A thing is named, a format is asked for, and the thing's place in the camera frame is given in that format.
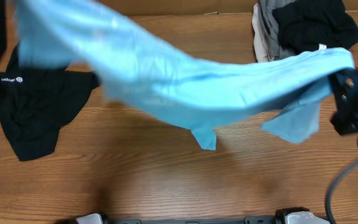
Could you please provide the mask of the light blue printed t-shirt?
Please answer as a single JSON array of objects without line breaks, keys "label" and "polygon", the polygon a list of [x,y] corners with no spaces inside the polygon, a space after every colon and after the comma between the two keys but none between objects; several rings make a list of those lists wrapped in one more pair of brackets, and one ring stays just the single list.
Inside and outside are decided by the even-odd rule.
[{"label": "light blue printed t-shirt", "polygon": [[194,58],[97,1],[15,2],[22,67],[86,63],[106,97],[189,129],[203,149],[214,129],[264,111],[279,114],[262,129],[301,143],[317,132],[328,76],[353,68],[342,48],[304,52],[279,61],[230,64]]}]

